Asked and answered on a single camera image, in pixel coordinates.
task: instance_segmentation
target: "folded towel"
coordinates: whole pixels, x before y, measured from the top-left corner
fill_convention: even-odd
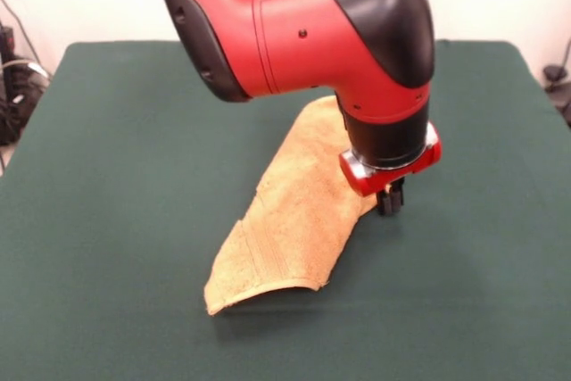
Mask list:
[[[338,155],[349,147],[335,96],[302,110],[214,260],[204,288],[210,315],[258,294],[327,283],[355,224],[377,203],[347,184]]]

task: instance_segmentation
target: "green table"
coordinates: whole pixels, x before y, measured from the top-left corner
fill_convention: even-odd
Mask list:
[[[301,108],[224,104],[178,43],[66,53],[0,179],[0,379],[571,378],[571,136],[503,43],[437,47],[435,167],[319,293],[203,286]]]

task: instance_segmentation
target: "towel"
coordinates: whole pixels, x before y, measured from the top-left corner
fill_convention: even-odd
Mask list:
[[[318,291],[359,218],[377,203],[348,185],[338,155],[350,147],[334,95],[306,105],[214,259],[208,314],[290,287]]]

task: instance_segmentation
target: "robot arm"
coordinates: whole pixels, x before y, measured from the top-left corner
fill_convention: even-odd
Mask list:
[[[193,65],[221,100],[333,88],[352,144],[341,168],[359,194],[377,193],[382,203],[393,184],[401,202],[404,176],[440,158],[428,122],[427,0],[165,2]]]

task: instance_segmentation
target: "black cable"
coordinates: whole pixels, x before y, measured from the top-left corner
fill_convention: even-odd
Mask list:
[[[18,23],[18,26],[20,27],[21,33],[24,35],[24,38],[26,39],[26,42],[28,42],[29,45],[29,49],[31,49],[32,53],[34,54],[34,59],[36,60],[37,63],[41,64],[42,62],[39,61],[39,55],[37,55],[37,51],[36,48],[34,47],[34,45],[31,43],[31,41],[29,40],[29,36],[28,33],[26,33],[26,30],[24,29],[23,24],[21,23],[20,17],[18,15],[16,15],[16,12],[13,11],[13,9],[10,7],[10,5],[6,2],[6,0],[0,0],[0,2],[2,2],[2,4],[4,5],[4,7],[8,10],[8,12],[11,14],[11,16],[16,20],[16,22]]]
[[[569,52],[571,51],[571,38],[567,42],[567,49],[565,50],[565,56],[563,57],[563,61],[561,62],[561,68],[559,69],[559,74],[557,80],[563,79],[563,74],[565,73],[565,66],[567,61],[569,60]]]

